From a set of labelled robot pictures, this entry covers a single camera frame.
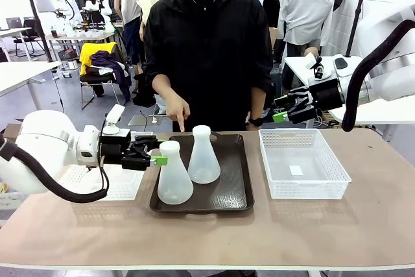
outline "wrist watch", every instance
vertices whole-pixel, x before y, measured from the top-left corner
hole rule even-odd
[[[254,126],[262,126],[264,121],[262,118],[258,118],[258,119],[249,118],[249,123]]]

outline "brown serving tray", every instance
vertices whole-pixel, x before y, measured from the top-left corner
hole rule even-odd
[[[187,169],[193,150],[193,136],[173,136],[170,140],[180,143],[180,156]],[[211,136],[211,142],[221,169],[219,179],[204,185],[193,183],[195,190],[187,202],[168,205],[157,195],[159,172],[150,199],[152,210],[162,213],[208,214],[245,211],[252,208],[255,200],[243,137],[238,134],[214,133]]]

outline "gray floor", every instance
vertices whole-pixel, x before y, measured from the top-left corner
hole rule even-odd
[[[62,110],[59,102],[59,96],[56,90],[56,85],[52,79],[51,73],[45,73],[37,77],[38,79],[45,79],[44,84],[35,85],[36,94],[40,100],[42,109],[48,110]],[[81,111],[80,100],[80,86],[77,78],[59,79],[56,81],[62,100],[64,102],[65,113],[71,118],[77,130],[83,130],[85,125],[95,125],[100,128],[105,118],[105,113],[109,112],[116,103],[115,97],[111,87],[105,87],[106,95],[103,98],[95,99],[85,110]],[[116,88],[120,102],[123,98],[121,92]],[[91,89],[87,89],[85,97],[91,97]],[[120,127],[127,127],[131,118],[134,115],[139,115],[140,110],[149,115],[153,112],[153,108],[142,108],[135,106],[132,102],[127,103],[126,110],[123,114]],[[0,97],[0,130],[6,127],[8,123],[17,123],[14,118],[24,118],[28,113],[35,111],[34,103],[30,97],[29,90],[26,86],[15,90],[3,97]],[[278,127],[292,127],[290,123],[279,124]],[[264,128],[276,128],[275,124],[265,125]],[[132,130],[143,131],[143,126],[130,127]],[[165,118],[160,126],[149,125],[148,131],[153,132],[171,132],[172,123],[168,118]],[[12,211],[0,211],[0,219],[7,219],[12,214]],[[206,277],[212,272],[209,271],[191,271],[192,277]],[[128,277],[180,277],[182,272],[177,271],[130,271]],[[111,272],[108,271],[41,271],[28,269],[11,269],[0,267],[0,277],[111,277]],[[289,272],[289,271],[262,271],[258,274],[259,277],[307,277],[306,272]],[[343,277],[410,277],[415,276],[415,270],[405,271],[388,271],[388,272],[345,272]]]

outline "black pole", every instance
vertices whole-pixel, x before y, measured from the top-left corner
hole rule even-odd
[[[355,34],[356,34],[356,28],[359,22],[359,16],[362,12],[362,4],[363,4],[363,0],[359,0],[359,3],[357,4],[356,13],[355,13],[355,20],[353,22],[353,27],[351,28],[348,50],[346,51],[346,55],[345,55],[346,58],[350,57],[351,47],[353,46],[353,41],[355,39]]]
[[[29,1],[30,1],[30,6],[32,7],[33,16],[34,16],[34,20],[35,20],[35,29],[39,34],[39,37],[41,39],[41,42],[42,42],[43,46],[45,47],[47,61],[49,63],[51,63],[51,62],[53,62],[53,59],[52,59],[51,52],[50,52],[50,50],[48,48],[48,45],[47,45],[47,42],[46,42],[45,33],[43,32],[43,28],[42,28],[42,25],[40,23],[38,11],[36,10],[36,6],[34,5],[34,0],[29,0]]]

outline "conical flask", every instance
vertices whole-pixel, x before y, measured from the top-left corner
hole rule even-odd
[[[210,142],[210,134],[208,126],[193,128],[195,144],[190,158],[189,176],[198,184],[212,183],[220,176],[220,166]]]
[[[192,196],[193,183],[180,157],[180,144],[163,142],[160,152],[167,157],[167,165],[161,167],[158,196],[166,204],[182,204]]]

